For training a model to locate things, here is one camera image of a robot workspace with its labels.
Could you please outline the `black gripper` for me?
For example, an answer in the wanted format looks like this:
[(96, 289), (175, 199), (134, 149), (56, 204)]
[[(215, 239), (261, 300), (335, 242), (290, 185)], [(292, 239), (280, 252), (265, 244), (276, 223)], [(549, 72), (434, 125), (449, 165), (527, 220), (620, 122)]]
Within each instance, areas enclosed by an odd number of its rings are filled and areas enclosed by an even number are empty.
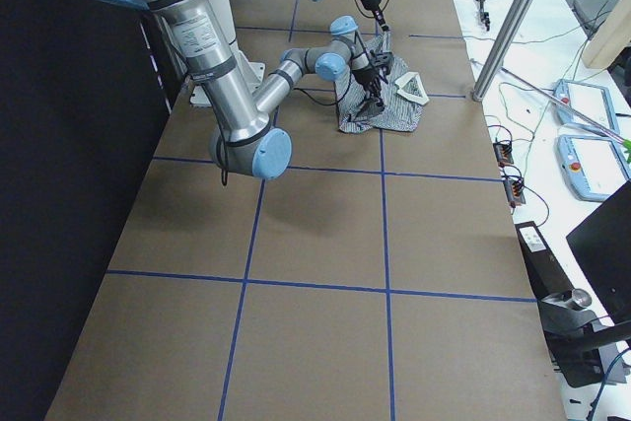
[(370, 96), (362, 102), (358, 111), (359, 115), (380, 115), (381, 109), (386, 107), (384, 92), (382, 91), (383, 68), (369, 63), (362, 68), (353, 70), (355, 81), (362, 86), (364, 91)]
[(384, 19), (383, 11), (381, 9), (381, 0), (360, 0), (363, 7), (373, 14), (373, 17), (377, 21), (382, 32), (388, 32), (389, 26)]

